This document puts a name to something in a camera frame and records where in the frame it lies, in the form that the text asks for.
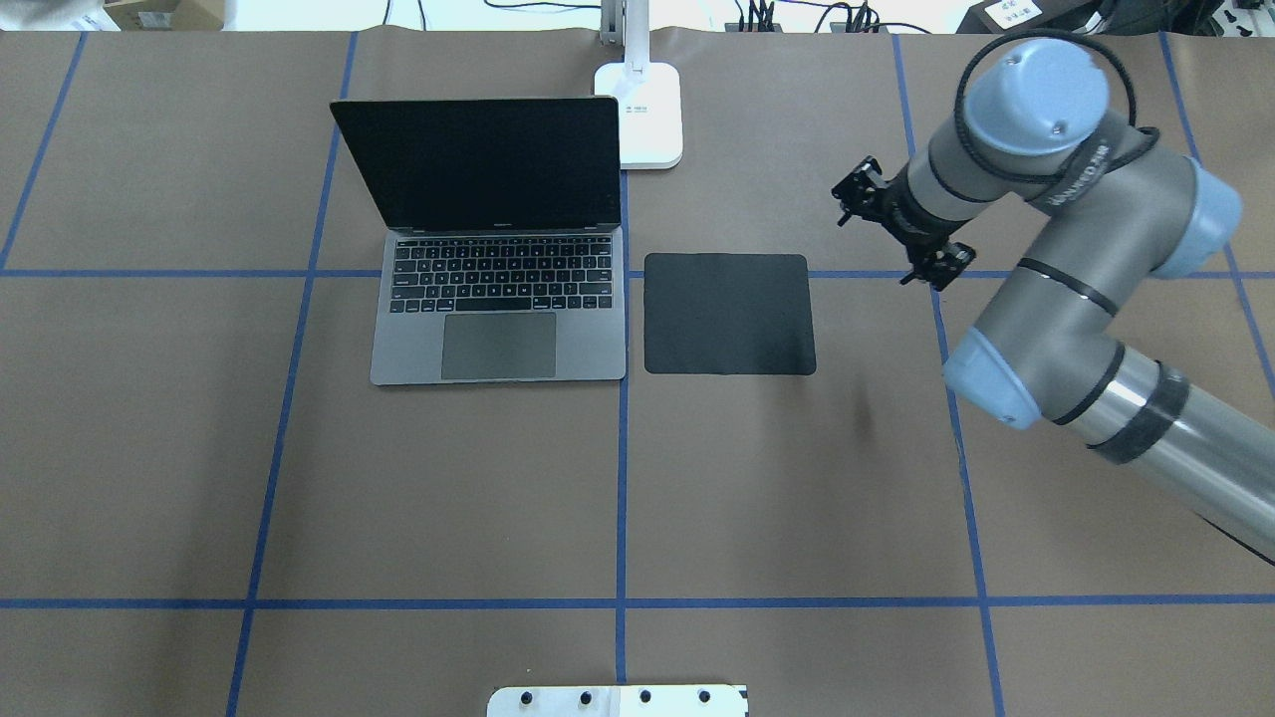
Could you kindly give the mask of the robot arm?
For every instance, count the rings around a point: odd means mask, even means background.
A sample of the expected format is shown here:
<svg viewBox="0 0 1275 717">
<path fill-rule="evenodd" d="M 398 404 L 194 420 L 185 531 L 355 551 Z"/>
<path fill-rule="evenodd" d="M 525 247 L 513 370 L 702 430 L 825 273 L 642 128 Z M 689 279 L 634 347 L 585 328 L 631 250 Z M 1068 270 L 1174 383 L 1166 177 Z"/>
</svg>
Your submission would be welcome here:
<svg viewBox="0 0 1275 717">
<path fill-rule="evenodd" d="M 1162 145 L 1156 128 L 1113 110 L 1096 41 L 1052 29 L 1002 34 L 972 59 L 952 114 L 928 145 L 847 214 L 904 246 L 908 281 L 946 287 L 973 262 L 952 240 L 1007 195 L 1046 217 L 943 362 L 952 393 L 1012 427 L 1070 427 L 1223 535 L 1272 559 L 1272 430 L 1196 387 L 1170 364 L 1111 336 L 1148 278 L 1176 279 L 1219 253 L 1241 222 L 1233 188 Z"/>
</svg>

